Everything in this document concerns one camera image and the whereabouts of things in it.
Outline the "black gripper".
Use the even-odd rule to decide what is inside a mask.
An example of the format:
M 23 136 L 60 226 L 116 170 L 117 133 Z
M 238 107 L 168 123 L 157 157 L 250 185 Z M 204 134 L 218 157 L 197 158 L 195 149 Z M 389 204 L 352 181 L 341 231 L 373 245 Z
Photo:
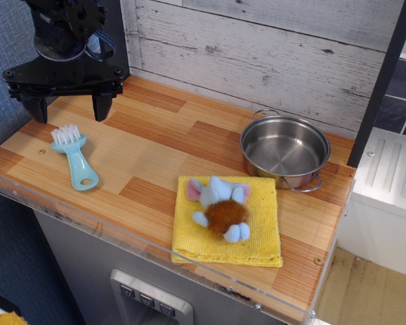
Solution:
M 8 68 L 2 78 L 11 98 L 38 123 L 47 123 L 47 98 L 68 95 L 92 95 L 95 120 L 107 119 L 112 100 L 123 92 L 121 68 L 87 54 L 76 60 L 56 62 L 38 56 L 34 60 Z

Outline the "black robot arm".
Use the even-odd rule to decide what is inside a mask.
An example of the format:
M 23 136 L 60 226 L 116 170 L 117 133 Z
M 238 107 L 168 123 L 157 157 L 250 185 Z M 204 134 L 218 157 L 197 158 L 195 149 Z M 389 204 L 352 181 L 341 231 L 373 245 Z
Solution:
M 37 122 L 47 122 L 47 100 L 89 95 L 96 121 L 108 117 L 122 93 L 125 72 L 108 63 L 116 43 L 103 30 L 107 9 L 98 1 L 28 1 L 37 58 L 2 74 L 11 98 Z

